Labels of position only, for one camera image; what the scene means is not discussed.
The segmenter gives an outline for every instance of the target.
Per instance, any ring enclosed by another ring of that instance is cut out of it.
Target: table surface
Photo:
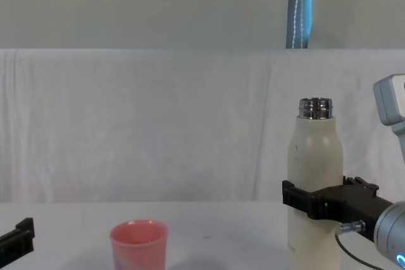
[[[7,270],[112,270],[109,231],[131,219],[157,219],[170,229],[167,270],[284,270],[287,208],[277,202],[131,202],[0,204],[0,233],[33,217],[35,250]],[[374,244],[353,233],[342,241],[386,270]],[[368,269],[342,253],[343,269]]]

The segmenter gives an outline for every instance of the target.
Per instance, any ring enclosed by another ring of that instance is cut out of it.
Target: cream bottle
[[[296,129],[287,160],[288,180],[308,192],[341,185],[342,144],[336,131],[332,100],[305,98],[299,103]],[[338,223],[315,221],[288,210],[290,270],[340,270],[340,248],[334,238]]]

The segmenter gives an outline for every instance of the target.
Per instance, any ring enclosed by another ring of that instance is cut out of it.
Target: plastic cup
[[[119,224],[109,238],[116,270],[165,270],[169,230],[159,221],[136,220]]]

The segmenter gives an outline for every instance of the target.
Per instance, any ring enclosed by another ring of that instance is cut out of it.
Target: cable
[[[339,239],[339,235],[343,233],[348,233],[348,232],[359,232],[359,231],[364,231],[365,225],[363,221],[360,222],[355,222],[355,223],[349,223],[349,224],[342,224],[337,229],[335,230],[335,239],[339,247],[352,259],[354,259],[356,262],[359,262],[360,264],[363,264],[364,266],[367,266],[369,268],[372,268],[374,270],[384,270],[383,268],[374,266],[369,264],[368,262],[365,262],[355,255],[351,254],[345,246],[343,246],[342,242]]]

